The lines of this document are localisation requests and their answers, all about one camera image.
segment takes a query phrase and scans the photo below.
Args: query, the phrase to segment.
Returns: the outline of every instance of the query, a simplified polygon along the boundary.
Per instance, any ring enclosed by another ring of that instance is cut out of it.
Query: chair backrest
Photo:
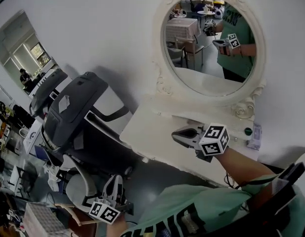
[[[182,14],[182,15],[187,15],[187,12],[186,12],[186,10],[181,9],[181,10],[180,10],[180,14]]]
[[[185,47],[189,47],[189,49],[192,49],[193,55],[195,55],[195,39],[186,39],[181,37],[174,37],[175,38],[175,46],[178,48],[178,43],[183,43]]]
[[[174,49],[174,48],[168,48],[169,56],[172,60],[181,58],[183,50],[182,49]]]
[[[60,167],[60,170],[69,171],[72,168],[76,168],[78,172],[81,174],[85,185],[86,185],[86,194],[87,196],[93,196],[97,193],[97,189],[95,183],[89,173],[87,173],[81,166],[73,160],[68,155],[63,156],[63,163]]]

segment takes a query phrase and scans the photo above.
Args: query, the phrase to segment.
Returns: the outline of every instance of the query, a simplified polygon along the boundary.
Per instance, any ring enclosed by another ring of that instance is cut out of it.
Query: green t-shirt
[[[121,237],[186,237],[212,232],[245,216],[241,206],[265,185],[247,185],[242,190],[190,185],[166,188],[145,210],[138,225]],[[305,227],[305,198],[298,187],[294,190],[297,196],[289,204],[291,221],[282,231],[283,237],[300,237]]]
[[[227,4],[222,16],[223,31],[221,39],[228,37],[228,34],[236,34],[241,45],[254,44],[255,38],[245,18],[231,5]],[[223,68],[228,69],[237,75],[247,78],[254,65],[255,58],[251,56],[227,56],[218,53],[217,62]]]

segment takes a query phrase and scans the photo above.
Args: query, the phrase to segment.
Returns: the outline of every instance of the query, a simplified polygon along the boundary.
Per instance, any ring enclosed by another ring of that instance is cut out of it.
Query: green bottle cap
[[[249,127],[247,127],[247,128],[245,129],[245,134],[246,134],[247,136],[250,136],[250,135],[252,134],[252,129],[249,128]]]

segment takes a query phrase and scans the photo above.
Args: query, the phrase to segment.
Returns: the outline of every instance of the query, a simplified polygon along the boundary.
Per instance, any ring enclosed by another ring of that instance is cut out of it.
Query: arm
[[[216,159],[239,185],[263,175],[274,175],[262,163],[254,161],[231,148],[228,148],[224,154],[216,156]]]
[[[125,215],[121,215],[112,225],[107,225],[107,237],[119,237],[124,231],[128,229]]]
[[[215,32],[221,33],[223,31],[223,22],[221,21],[219,24],[215,26]]]
[[[227,51],[227,55],[230,55],[229,48],[227,48],[226,51]],[[257,54],[257,46],[256,46],[256,44],[241,45],[240,47],[236,47],[233,50],[233,54],[239,54],[239,55],[242,54],[243,56],[253,56],[253,57],[255,57],[256,54]]]

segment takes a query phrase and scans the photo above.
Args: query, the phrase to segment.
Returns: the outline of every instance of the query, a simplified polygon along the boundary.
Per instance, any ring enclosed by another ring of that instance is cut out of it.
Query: ornate mirror frame
[[[180,100],[202,102],[211,106],[232,106],[234,115],[243,119],[254,116],[255,97],[265,86],[262,80],[265,66],[265,39],[262,28],[253,11],[244,0],[224,0],[235,7],[247,20],[255,37],[257,57],[251,75],[237,91],[225,96],[206,96],[188,87],[174,72],[170,57],[165,51],[165,25],[169,12],[181,0],[162,0],[154,16],[153,62],[159,69],[157,94],[165,94]]]

